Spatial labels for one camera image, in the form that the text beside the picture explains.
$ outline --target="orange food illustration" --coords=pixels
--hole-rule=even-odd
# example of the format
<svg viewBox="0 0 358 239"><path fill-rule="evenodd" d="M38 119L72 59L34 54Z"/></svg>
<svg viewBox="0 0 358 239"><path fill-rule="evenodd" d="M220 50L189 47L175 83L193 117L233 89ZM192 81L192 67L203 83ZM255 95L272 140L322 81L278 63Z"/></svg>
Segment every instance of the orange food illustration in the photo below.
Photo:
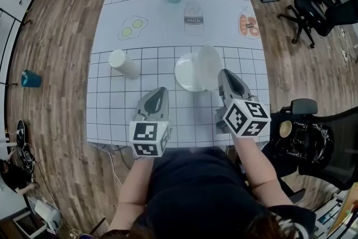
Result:
<svg viewBox="0 0 358 239"><path fill-rule="evenodd" d="M248 11L247 7L243 7L243 11L238 17L239 33L249 39L260 37L257 21Z"/></svg>

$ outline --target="blue trash can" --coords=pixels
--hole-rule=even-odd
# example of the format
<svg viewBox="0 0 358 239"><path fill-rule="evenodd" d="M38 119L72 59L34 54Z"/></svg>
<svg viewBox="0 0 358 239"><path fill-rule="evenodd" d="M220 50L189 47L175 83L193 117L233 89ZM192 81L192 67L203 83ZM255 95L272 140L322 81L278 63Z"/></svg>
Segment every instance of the blue trash can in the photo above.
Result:
<svg viewBox="0 0 358 239"><path fill-rule="evenodd" d="M30 70L24 70L21 75L21 85L23 87L39 88L41 86L41 76Z"/></svg>

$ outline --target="milk bottle drawing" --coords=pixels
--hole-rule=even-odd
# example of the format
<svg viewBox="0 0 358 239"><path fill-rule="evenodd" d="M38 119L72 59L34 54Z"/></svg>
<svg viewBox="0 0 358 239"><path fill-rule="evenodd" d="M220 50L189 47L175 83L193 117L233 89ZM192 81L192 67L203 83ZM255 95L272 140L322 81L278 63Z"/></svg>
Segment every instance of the milk bottle drawing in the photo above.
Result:
<svg viewBox="0 0 358 239"><path fill-rule="evenodd" d="M187 2L184 10L185 34L199 36L204 33L204 18L199 3Z"/></svg>

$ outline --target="person's arm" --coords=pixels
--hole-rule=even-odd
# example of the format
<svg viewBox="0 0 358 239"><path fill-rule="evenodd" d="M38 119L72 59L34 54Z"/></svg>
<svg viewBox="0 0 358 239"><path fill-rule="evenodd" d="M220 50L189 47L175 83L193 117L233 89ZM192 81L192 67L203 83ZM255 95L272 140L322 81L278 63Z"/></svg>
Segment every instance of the person's arm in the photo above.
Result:
<svg viewBox="0 0 358 239"><path fill-rule="evenodd" d="M6 159L7 162L10 162L10 159L11 159L11 157L13 156L13 154L15 153L15 151L16 151L16 150L13 148L12 151L11 151L11 153L9 153L9 155L7 156L7 159Z"/></svg>
<svg viewBox="0 0 358 239"><path fill-rule="evenodd" d="M153 158L136 160L119 192L117 210L109 230L130 230L145 208Z"/></svg>
<svg viewBox="0 0 358 239"><path fill-rule="evenodd" d="M234 138L235 149L245 169L253 194L266 207L292 205L283 192L276 171L251 138Z"/></svg>
<svg viewBox="0 0 358 239"><path fill-rule="evenodd" d="M17 193L19 193L20 195L24 195L25 193L27 193L29 190L36 188L36 184L30 183L29 185L27 185L25 188L16 188L15 191Z"/></svg>

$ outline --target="white table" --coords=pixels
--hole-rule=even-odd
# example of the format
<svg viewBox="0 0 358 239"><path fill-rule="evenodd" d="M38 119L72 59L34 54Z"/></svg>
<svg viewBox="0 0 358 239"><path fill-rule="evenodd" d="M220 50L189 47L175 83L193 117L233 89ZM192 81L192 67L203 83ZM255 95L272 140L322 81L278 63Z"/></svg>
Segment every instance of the white table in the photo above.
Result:
<svg viewBox="0 0 358 239"><path fill-rule="evenodd" d="M187 3L199 9L188 13ZM202 17L204 24L187 24L188 16ZM135 20L140 21L132 26ZM240 29L240 20L255 26ZM215 109L223 106L218 91L191 93L174 77L179 57L205 44L216 47L226 69L239 75L270 110L265 56L250 0L105 0L88 72L88 142L126 146L138 100L163 86L169 90L173 127L167 147L230 145L228 134L215 134ZM137 80L111 69L108 57L116 49L126 50L141 67ZM264 136L255 140L268 140L269 133L267 125Z"/></svg>

